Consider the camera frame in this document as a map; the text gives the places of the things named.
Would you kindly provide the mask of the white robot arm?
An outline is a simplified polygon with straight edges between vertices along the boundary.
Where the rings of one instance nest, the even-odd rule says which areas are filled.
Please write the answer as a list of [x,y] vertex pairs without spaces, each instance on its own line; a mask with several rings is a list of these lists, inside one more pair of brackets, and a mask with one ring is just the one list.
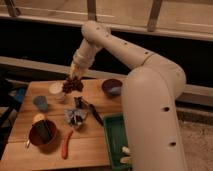
[[83,41],[70,74],[81,77],[106,49],[131,69],[121,90],[122,111],[133,171],[188,171],[175,99],[186,85],[183,69],[171,60],[120,39],[96,21],[82,25]]

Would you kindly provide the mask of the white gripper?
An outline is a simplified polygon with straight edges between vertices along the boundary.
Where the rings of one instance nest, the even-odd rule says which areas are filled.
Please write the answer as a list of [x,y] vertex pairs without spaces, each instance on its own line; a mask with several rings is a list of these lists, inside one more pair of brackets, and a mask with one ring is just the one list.
[[69,77],[71,79],[78,78],[79,69],[88,69],[91,67],[95,61],[96,54],[100,50],[101,47],[89,43],[87,40],[83,40],[73,56]]

